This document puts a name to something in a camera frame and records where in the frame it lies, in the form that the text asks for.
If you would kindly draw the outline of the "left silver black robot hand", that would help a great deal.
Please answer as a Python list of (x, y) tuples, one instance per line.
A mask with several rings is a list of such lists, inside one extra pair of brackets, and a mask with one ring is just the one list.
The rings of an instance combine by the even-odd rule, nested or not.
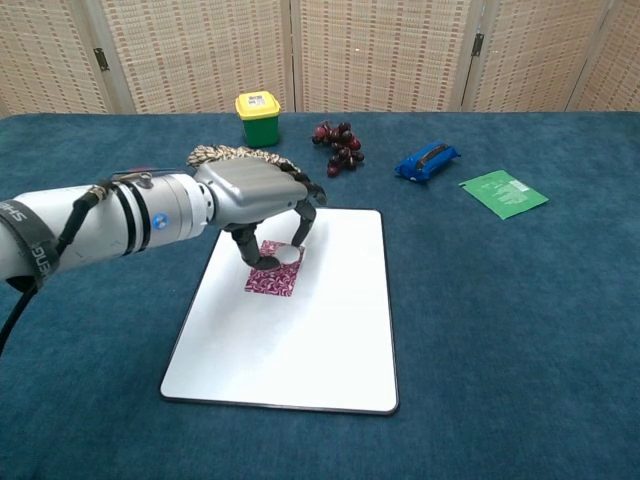
[(242, 260), (261, 271), (276, 269), (280, 261), (260, 254), (255, 236), (264, 220), (290, 210), (299, 215), (291, 245), (299, 247), (316, 219), (315, 204), (325, 206), (324, 189), (289, 164), (282, 166), (257, 157), (207, 162), (195, 170), (195, 180), (213, 199), (209, 223), (231, 234)]

